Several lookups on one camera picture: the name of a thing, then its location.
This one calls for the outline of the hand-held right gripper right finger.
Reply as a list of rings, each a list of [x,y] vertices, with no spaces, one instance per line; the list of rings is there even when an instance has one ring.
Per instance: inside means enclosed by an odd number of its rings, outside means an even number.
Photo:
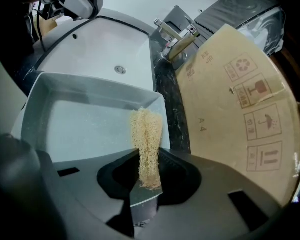
[[[282,208],[261,187],[227,165],[160,149],[162,194],[139,240],[256,240]]]

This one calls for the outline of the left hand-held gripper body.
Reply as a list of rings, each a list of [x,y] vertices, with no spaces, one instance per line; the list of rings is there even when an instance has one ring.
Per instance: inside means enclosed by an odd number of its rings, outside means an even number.
[[[38,14],[43,19],[51,19],[64,13],[60,0],[39,0]]]

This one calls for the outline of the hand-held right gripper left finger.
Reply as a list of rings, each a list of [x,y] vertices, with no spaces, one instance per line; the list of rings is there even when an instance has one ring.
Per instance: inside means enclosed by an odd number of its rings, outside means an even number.
[[[57,163],[46,152],[37,154],[67,240],[133,239],[130,192],[138,177],[136,149]]]

